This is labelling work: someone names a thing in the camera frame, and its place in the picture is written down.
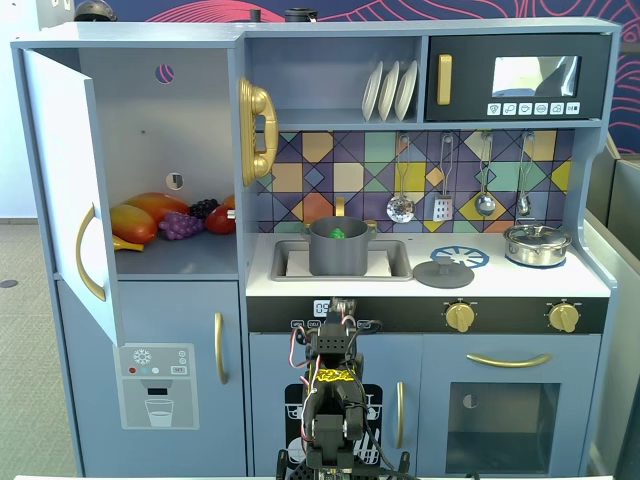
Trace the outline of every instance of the stove knob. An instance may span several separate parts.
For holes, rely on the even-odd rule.
[[[579,318],[580,314],[576,307],[568,303],[560,303],[549,311],[551,325],[563,332],[573,332]]]
[[[476,317],[473,309],[466,303],[454,303],[447,309],[447,323],[459,332],[466,332]]]

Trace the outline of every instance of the microwave handle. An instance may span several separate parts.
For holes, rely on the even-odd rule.
[[[438,57],[438,105],[451,103],[451,73],[453,72],[453,57],[441,54]]]

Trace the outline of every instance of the microwave window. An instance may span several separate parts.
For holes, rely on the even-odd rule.
[[[580,57],[498,57],[494,97],[575,97]]]

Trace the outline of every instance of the purple grapes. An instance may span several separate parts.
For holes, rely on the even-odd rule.
[[[184,213],[167,213],[158,225],[168,240],[182,240],[204,230],[204,221]]]

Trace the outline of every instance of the yellow label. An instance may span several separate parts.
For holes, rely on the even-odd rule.
[[[341,380],[343,382],[353,382],[353,377],[347,370],[331,370],[322,368],[318,370],[318,376],[316,381],[318,382],[337,382]]]

